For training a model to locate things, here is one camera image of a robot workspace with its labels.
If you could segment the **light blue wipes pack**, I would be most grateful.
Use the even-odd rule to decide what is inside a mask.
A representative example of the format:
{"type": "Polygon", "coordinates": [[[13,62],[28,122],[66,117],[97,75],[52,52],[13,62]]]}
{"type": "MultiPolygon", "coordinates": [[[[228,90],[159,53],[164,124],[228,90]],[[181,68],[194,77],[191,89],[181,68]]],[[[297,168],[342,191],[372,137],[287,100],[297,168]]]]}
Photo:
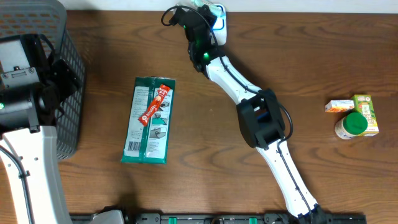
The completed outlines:
{"type": "Polygon", "coordinates": [[[217,17],[225,15],[224,7],[221,4],[216,4],[207,0],[191,0],[191,3],[196,7],[208,6],[210,12],[217,17]]]}

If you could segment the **red Nescafe coffee stick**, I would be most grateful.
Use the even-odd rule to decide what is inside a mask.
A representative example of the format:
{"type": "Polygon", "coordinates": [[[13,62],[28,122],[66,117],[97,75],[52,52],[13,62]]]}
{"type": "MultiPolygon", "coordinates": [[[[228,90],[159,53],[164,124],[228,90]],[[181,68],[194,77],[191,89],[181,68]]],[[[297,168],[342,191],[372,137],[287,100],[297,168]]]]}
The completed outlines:
{"type": "Polygon", "coordinates": [[[157,94],[154,99],[151,101],[150,105],[146,109],[146,111],[139,117],[139,121],[143,126],[147,126],[149,120],[154,115],[154,113],[160,108],[164,98],[167,96],[168,92],[171,88],[167,85],[161,84],[159,89],[157,90],[157,94]]]}

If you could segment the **green white package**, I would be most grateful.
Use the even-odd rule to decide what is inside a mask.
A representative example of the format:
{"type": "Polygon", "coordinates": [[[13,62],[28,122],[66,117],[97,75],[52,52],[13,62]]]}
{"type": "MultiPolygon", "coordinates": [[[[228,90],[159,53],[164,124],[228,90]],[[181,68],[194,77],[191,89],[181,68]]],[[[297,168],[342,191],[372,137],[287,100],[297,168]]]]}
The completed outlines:
{"type": "Polygon", "coordinates": [[[167,163],[175,83],[174,79],[163,77],[136,78],[122,163],[167,163]],[[171,90],[148,125],[143,126],[138,119],[154,99],[161,84],[169,86],[171,90]]]}

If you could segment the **orange snack packet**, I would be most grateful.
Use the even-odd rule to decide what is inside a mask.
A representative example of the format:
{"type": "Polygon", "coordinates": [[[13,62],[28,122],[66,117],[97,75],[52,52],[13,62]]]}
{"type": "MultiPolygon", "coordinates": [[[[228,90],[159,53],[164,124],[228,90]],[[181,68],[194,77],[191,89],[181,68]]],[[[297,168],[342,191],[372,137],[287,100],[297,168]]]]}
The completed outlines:
{"type": "Polygon", "coordinates": [[[353,100],[331,100],[325,105],[327,113],[343,113],[354,108],[353,100]]]}

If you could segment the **green tea carton box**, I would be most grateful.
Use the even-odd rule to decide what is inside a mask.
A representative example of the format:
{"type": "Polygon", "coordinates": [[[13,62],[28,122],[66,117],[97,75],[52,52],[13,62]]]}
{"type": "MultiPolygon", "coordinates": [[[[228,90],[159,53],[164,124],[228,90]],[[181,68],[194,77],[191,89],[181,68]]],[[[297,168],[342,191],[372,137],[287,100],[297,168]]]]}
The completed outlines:
{"type": "Polygon", "coordinates": [[[354,110],[361,113],[368,122],[367,129],[360,136],[370,137],[379,133],[371,95],[353,95],[354,110]]]}

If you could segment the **green lid jar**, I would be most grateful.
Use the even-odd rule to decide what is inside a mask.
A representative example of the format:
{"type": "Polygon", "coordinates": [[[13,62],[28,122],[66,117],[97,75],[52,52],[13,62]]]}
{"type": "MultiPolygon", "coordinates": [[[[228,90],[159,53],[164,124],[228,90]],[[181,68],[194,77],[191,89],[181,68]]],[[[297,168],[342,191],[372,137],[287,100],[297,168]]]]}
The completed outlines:
{"type": "Polygon", "coordinates": [[[335,134],[348,140],[362,134],[367,128],[367,119],[359,112],[352,112],[335,124],[335,134]]]}

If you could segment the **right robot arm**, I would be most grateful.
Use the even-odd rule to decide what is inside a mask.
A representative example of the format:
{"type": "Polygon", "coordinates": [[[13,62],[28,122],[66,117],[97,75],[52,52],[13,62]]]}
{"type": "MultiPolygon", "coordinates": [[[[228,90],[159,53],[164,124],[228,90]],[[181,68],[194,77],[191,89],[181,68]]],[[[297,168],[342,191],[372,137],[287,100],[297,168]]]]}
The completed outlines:
{"type": "Polygon", "coordinates": [[[213,30],[217,16],[208,6],[177,6],[174,16],[184,28],[194,68],[216,83],[236,104],[241,135],[267,162],[288,212],[299,223],[325,223],[325,214],[290,155],[287,141],[293,132],[284,133],[284,119],[291,118],[287,109],[272,90],[260,89],[234,68],[213,30]]]}

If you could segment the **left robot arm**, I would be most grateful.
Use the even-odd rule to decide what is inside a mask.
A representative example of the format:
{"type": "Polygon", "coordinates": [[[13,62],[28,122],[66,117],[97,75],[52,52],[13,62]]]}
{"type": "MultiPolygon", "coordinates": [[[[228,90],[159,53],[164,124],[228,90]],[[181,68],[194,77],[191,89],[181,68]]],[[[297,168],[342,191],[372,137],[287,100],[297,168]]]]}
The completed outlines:
{"type": "Polygon", "coordinates": [[[43,34],[1,39],[1,160],[18,223],[71,223],[57,159],[61,104],[83,86],[43,34]]]}

